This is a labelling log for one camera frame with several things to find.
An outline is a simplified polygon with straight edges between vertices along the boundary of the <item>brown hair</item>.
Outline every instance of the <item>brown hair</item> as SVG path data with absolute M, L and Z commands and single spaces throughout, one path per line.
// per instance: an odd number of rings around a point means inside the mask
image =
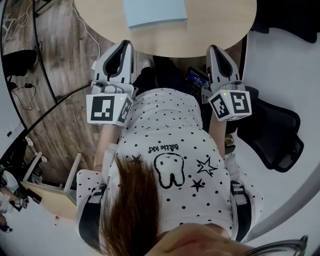
M 115 158 L 120 183 L 112 208 L 101 215 L 101 236 L 108 256 L 143 256 L 156 244 L 160 203 L 152 165 Z

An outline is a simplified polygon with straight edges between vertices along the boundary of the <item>wooden floor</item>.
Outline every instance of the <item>wooden floor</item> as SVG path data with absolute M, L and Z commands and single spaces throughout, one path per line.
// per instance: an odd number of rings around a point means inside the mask
M 16 1 L 8 0 L 5 10 L 6 14 L 12 14 L 13 17 L 22 15 L 31 3 L 30 0 L 20 0 L 12 6 L 14 2 Z M 71 9 L 71 2 L 71 0 L 53 0 L 41 10 L 40 16 L 36 18 L 37 34 L 42 44 L 43 62 L 56 96 L 64 96 L 92 80 L 94 71 L 91 67 L 98 56 L 97 44 L 77 19 Z M 44 4 L 43 1 L 36 2 L 37 6 L 42 4 Z M 3 44 L 4 54 L 31 50 L 35 47 L 31 10 L 32 6 L 29 8 L 30 19 L 27 26 L 21 28 L 16 37 L 11 40 L 7 39 Z M 113 45 L 112 42 L 90 28 L 88 31 L 99 42 L 101 54 Z M 241 43 L 229 49 L 229 54 L 237 64 L 240 63 Z M 134 53 L 132 81 L 141 72 L 143 60 L 151 57 L 140 52 Z M 205 57 L 180 58 L 173 59 L 173 61 L 183 71 L 186 71 L 189 66 L 202 69 L 206 63 Z M 23 87 L 25 83 L 31 83 L 36 87 L 31 111 L 23 110 L 18 97 L 13 94 L 26 126 L 30 127 L 54 105 L 40 65 L 36 65 L 32 73 L 27 76 L 14 76 L 11 81 L 15 82 L 18 87 Z M 80 168 L 92 169 L 93 167 L 101 127 L 86 122 L 86 94 L 89 92 L 90 88 L 87 88 L 70 96 L 29 134 L 34 147 L 27 148 L 25 161 L 28 163 L 34 157 L 35 152 L 42 151 L 48 159 L 48 163 L 40 164 L 43 179 L 46 181 L 65 183 L 78 152 L 82 153 Z M 30 108 L 34 88 L 23 88 L 15 93 L 19 96 L 24 108 Z

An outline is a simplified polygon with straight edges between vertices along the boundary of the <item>round wooden table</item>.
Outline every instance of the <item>round wooden table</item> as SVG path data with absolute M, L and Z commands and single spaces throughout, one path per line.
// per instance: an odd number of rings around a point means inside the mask
M 118 43 L 130 40 L 136 51 L 175 58 L 206 55 L 239 42 L 252 27 L 257 0 L 185 0 L 188 21 L 129 29 L 123 0 L 74 0 L 83 20 L 98 34 Z

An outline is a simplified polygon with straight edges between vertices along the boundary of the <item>star graphic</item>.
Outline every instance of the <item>star graphic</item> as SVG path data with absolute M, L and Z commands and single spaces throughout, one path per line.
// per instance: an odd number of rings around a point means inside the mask
M 193 179 L 193 183 L 194 185 L 191 186 L 191 188 L 195 188 L 197 192 L 199 192 L 199 188 L 204 188 L 205 186 L 202 186 L 201 185 L 201 181 L 202 179 L 200 179 L 198 182 L 196 182 L 194 179 Z
M 211 171 L 218 169 L 218 168 L 214 168 L 210 165 L 210 156 L 206 162 L 201 162 L 199 160 L 197 160 L 197 162 L 201 165 L 201 168 L 200 168 L 200 170 L 197 171 L 197 174 L 201 173 L 201 172 L 206 172 L 207 174 L 210 175 L 210 177 L 212 177 L 213 173 Z
M 130 163 L 131 163 L 131 162 L 134 162 L 135 164 L 142 163 L 142 161 L 140 160 L 141 154 L 138 155 L 137 157 L 135 157 L 135 156 L 132 154 L 132 157 L 133 157 L 133 160 L 131 160 Z

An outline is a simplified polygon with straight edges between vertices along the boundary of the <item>tooth graphic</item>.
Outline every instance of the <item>tooth graphic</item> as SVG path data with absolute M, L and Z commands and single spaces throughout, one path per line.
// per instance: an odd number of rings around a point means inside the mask
M 169 189 L 173 183 L 181 187 L 185 183 L 185 161 L 181 155 L 175 153 L 163 153 L 154 159 L 154 168 L 159 176 L 162 188 Z

